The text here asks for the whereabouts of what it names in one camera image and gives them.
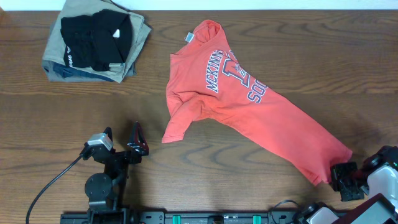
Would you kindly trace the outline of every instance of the red garment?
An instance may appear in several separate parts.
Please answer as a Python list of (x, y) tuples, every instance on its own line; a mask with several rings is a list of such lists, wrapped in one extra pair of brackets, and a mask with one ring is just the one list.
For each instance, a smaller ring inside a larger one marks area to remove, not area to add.
[(166, 87), (171, 120), (163, 143), (182, 140), (192, 121), (212, 118), (290, 161), (314, 185), (352, 152), (283, 96), (239, 65), (223, 28), (203, 21), (194, 39), (171, 55)]

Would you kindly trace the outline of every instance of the cable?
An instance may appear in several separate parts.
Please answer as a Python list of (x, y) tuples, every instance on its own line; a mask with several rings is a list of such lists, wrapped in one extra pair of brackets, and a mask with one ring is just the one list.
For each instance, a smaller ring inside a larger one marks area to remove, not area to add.
[(73, 161), (65, 170), (63, 170), (58, 176), (56, 176), (54, 179), (52, 179), (50, 181), (50, 183), (48, 183), (42, 191), (40, 191), (40, 193), (36, 196), (35, 200), (33, 200), (32, 204), (30, 205), (27, 214), (26, 214), (26, 224), (29, 224), (29, 217), (30, 217), (30, 213), (32, 212), (33, 206), (35, 206), (37, 200), (39, 199), (40, 196), (42, 196), (42, 194), (45, 192), (45, 190), (48, 189), (48, 187), (50, 187), (55, 181), (57, 181), (63, 174), (65, 174), (68, 170), (70, 170), (70, 168), (72, 168), (79, 160), (81, 159), (81, 156), (77, 157), (77, 159), (75, 161)]
[[(298, 208), (300, 208), (300, 205), (297, 203), (297, 202), (295, 202), (295, 201), (293, 201), (293, 200), (284, 200), (284, 201), (281, 201), (281, 202), (279, 202), (277, 205), (275, 205), (272, 209), (270, 209), (269, 210), (269, 216), (272, 218), (272, 221), (274, 221), (274, 224), (279, 224), (279, 223), (277, 223), (276, 221), (275, 221), (275, 219), (274, 219), (274, 215), (272, 214), (272, 211), (276, 208), (276, 207), (278, 207), (279, 205), (282, 205), (282, 204), (285, 204), (285, 203), (293, 203), (293, 204), (295, 204)], [(286, 223), (286, 224), (291, 224), (291, 223), (293, 223), (294, 221), (295, 221), (295, 217), (296, 217), (296, 214), (293, 216), (293, 220), (291, 221), (291, 222), (289, 222), (289, 223)]]

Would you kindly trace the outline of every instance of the wooden table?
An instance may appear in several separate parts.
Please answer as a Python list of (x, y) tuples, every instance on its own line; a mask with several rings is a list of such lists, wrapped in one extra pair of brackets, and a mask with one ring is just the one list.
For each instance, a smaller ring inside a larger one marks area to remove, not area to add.
[[(137, 76), (117, 83), (50, 83), (40, 64), (58, 12), (7, 12), (0, 23), (0, 223), (24, 223), (37, 193), (73, 161), (92, 134), (112, 127), (123, 150), (133, 121), (150, 147), (131, 167), (125, 204), (136, 208), (267, 210), (285, 199), (340, 202), (292, 164), (213, 120), (193, 123), (183, 141), (161, 144), (169, 54), (201, 21), (224, 27), (241, 65), (304, 110), (361, 162), (398, 142), (398, 12), (137, 12), (153, 30)], [(85, 211), (87, 178), (101, 164), (80, 161), (40, 198), (31, 223), (59, 223)]]

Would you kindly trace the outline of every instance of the white backdrop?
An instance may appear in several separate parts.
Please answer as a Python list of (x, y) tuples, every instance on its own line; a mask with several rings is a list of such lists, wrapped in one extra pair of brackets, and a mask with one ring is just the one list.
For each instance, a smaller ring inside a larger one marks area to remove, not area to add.
[[(132, 10), (398, 9), (398, 0), (113, 0)], [(0, 0), (5, 11), (61, 10), (65, 0)]]

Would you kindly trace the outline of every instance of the black folded garment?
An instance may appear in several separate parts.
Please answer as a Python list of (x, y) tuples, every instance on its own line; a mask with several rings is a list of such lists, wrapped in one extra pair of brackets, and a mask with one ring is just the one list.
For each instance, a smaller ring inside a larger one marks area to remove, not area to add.
[[(119, 30), (119, 37), (113, 34)], [(64, 17), (61, 35), (67, 47), (66, 66), (108, 71), (109, 63), (124, 63), (132, 42), (129, 14), (104, 9), (92, 16)]]

